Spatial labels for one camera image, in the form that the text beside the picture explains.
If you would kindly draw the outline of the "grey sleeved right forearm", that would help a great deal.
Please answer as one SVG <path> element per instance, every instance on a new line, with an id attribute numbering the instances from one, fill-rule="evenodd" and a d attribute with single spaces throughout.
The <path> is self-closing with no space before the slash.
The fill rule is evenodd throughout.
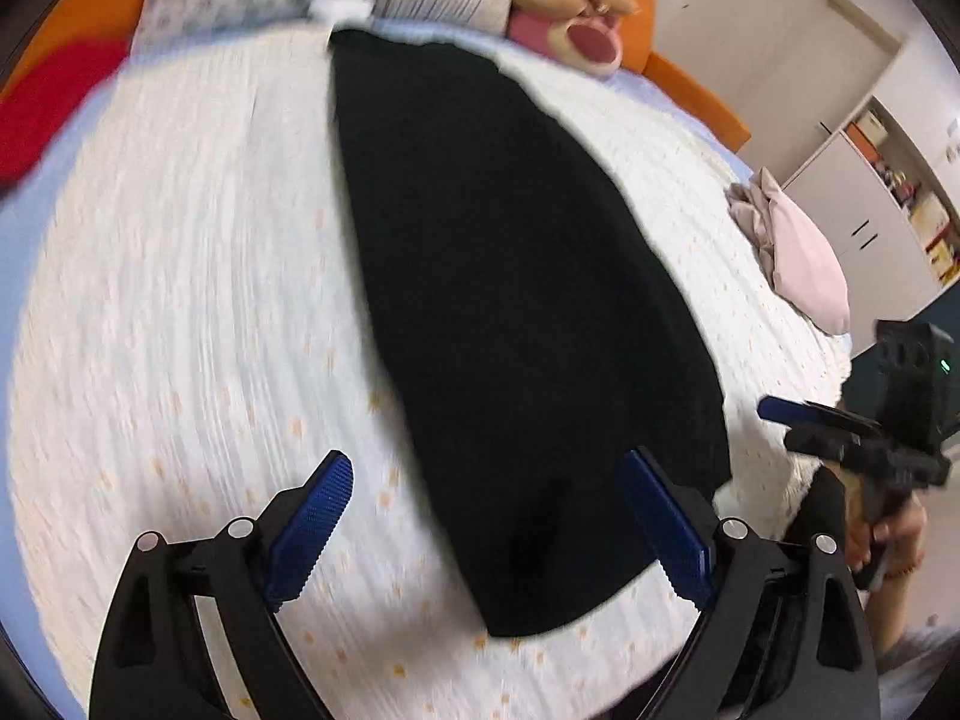
<path id="1" fill-rule="evenodd" d="M 878 674 L 880 717 L 953 718 L 958 712 L 958 632 L 908 628 L 919 561 L 890 567 L 864 606 Z"/>

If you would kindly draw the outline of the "person's right hand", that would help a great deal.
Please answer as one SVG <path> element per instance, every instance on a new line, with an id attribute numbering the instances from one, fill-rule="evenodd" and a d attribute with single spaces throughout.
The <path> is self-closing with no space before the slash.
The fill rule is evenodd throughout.
<path id="1" fill-rule="evenodd" d="M 912 494 L 895 514 L 885 515 L 869 525 L 862 513 L 861 483 L 836 463 L 828 463 L 827 468 L 839 477 L 844 488 L 846 564 L 853 572 L 864 569 L 871 562 L 872 553 L 884 546 L 884 580 L 877 592 L 871 593 L 869 603 L 872 606 L 905 605 L 911 578 L 924 559 L 928 514 L 921 500 Z"/>

